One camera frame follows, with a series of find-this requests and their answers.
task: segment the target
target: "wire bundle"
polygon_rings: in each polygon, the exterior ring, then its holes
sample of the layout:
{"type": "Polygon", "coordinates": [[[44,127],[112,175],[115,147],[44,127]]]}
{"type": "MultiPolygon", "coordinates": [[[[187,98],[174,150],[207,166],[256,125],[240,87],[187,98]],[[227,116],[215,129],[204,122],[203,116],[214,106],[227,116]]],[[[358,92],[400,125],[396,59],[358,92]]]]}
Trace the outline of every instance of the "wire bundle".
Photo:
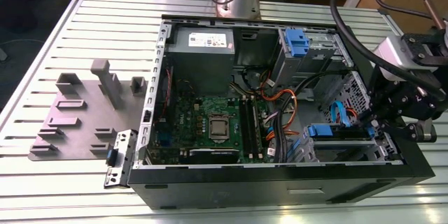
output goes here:
{"type": "Polygon", "coordinates": [[[160,122],[163,116],[166,115],[167,104],[168,104],[170,95],[171,95],[171,73],[170,73],[168,69],[167,69],[166,71],[167,71],[167,78],[168,78],[168,88],[167,88],[166,102],[164,102],[164,104],[163,104],[163,110],[162,110],[160,117],[159,117],[159,119],[155,121],[155,124],[160,122]]]}

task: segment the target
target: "gray fixture plate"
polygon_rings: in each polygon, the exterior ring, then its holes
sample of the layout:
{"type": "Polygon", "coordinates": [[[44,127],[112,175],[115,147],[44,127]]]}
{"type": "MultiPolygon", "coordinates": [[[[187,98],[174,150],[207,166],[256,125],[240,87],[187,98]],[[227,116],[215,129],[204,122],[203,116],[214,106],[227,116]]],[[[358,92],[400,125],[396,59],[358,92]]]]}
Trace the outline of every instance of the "gray fixture plate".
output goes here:
{"type": "Polygon", "coordinates": [[[39,133],[46,139],[38,136],[28,155],[31,160],[106,158],[108,146],[114,145],[116,139],[116,133],[128,129],[139,129],[140,125],[146,90],[143,90],[143,95],[135,96],[131,81],[120,81],[120,86],[123,106],[119,110],[114,109],[100,89],[100,81],[84,80],[82,84],[72,84],[75,94],[58,93],[39,133]],[[67,125],[60,125],[58,122],[66,122],[67,125]]]}

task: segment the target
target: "aluminum table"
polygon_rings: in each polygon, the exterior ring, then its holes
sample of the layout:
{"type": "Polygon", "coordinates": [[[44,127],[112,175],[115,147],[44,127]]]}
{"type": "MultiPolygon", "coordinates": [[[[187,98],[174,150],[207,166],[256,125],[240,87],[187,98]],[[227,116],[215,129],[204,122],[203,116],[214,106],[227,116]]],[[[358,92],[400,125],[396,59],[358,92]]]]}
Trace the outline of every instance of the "aluminum table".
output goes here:
{"type": "MultiPolygon", "coordinates": [[[[263,2],[260,10],[266,20],[334,23],[324,6],[263,2]]],[[[95,78],[90,67],[102,58],[120,80],[150,79],[162,14],[214,16],[215,8],[210,0],[71,1],[0,115],[0,222],[448,222],[448,113],[435,122],[438,143],[420,145],[436,177],[355,204],[152,211],[131,189],[103,189],[104,160],[30,161],[60,73],[95,78]]],[[[342,8],[342,15],[370,49],[388,34],[400,34],[390,17],[375,10],[342,8]]]]}

